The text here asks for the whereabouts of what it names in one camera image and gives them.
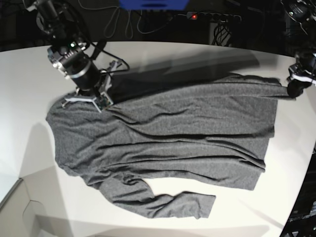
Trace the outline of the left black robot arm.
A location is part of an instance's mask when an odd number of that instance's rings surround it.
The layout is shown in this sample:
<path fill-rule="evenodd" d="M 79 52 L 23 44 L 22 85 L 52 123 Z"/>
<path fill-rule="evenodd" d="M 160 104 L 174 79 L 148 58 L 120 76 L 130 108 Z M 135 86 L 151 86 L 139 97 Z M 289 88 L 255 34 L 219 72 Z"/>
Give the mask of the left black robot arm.
<path fill-rule="evenodd" d="M 314 0 L 282 0 L 287 15 L 298 23 L 308 37 L 306 47 L 295 53 L 295 64 L 289 67 L 287 93 L 297 98 L 304 89 L 316 84 L 316 2 Z"/>

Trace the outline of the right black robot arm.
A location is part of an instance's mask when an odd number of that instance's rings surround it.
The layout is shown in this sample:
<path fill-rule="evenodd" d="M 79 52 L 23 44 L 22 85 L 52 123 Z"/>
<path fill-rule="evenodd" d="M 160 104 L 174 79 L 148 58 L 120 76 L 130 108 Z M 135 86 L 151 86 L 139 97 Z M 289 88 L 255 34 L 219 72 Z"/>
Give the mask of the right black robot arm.
<path fill-rule="evenodd" d="M 64 0 L 25 0 L 23 4 L 28 11 L 37 11 L 37 26 L 51 45 L 47 57 L 53 68 L 76 85 L 76 90 L 64 97 L 62 108 L 86 102 L 102 112 L 112 106 L 108 94 L 112 76 L 127 63 L 104 50 L 106 40 L 93 43 L 79 13 Z"/>

